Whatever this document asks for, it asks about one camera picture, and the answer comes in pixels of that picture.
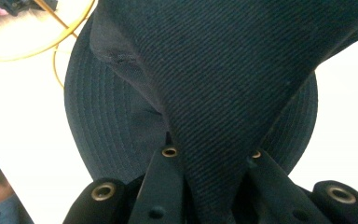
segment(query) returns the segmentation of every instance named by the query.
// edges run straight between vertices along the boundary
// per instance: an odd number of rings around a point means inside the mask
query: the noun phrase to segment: hat
[[[289,173],[316,120],[318,64],[358,39],[358,2],[100,0],[65,108],[94,179],[145,173],[169,131],[199,220],[227,222],[258,148]]]

